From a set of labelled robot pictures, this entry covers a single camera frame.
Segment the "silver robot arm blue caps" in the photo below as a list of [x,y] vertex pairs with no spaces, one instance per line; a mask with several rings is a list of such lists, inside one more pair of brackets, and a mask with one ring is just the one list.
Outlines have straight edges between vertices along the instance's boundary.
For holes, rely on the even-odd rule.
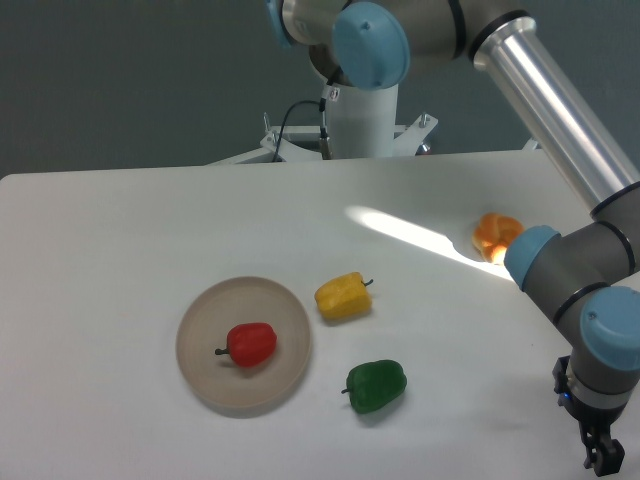
[[554,366],[559,404],[575,418],[585,465],[615,474],[612,424],[639,382],[639,171],[539,42],[516,1],[270,1],[281,45],[305,45],[325,79],[324,158],[399,154],[397,87],[413,63],[459,57],[486,72],[585,203],[591,223],[563,236],[532,227],[506,251],[518,287],[571,345]]

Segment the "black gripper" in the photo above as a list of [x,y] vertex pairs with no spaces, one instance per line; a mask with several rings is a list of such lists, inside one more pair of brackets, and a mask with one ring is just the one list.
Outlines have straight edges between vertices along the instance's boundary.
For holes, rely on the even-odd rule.
[[611,425],[624,410],[624,404],[611,396],[589,390],[571,370],[570,357],[557,359],[552,375],[557,403],[580,426],[581,440],[585,446],[585,469],[595,474],[617,474],[622,466],[625,450],[617,439],[611,437]]

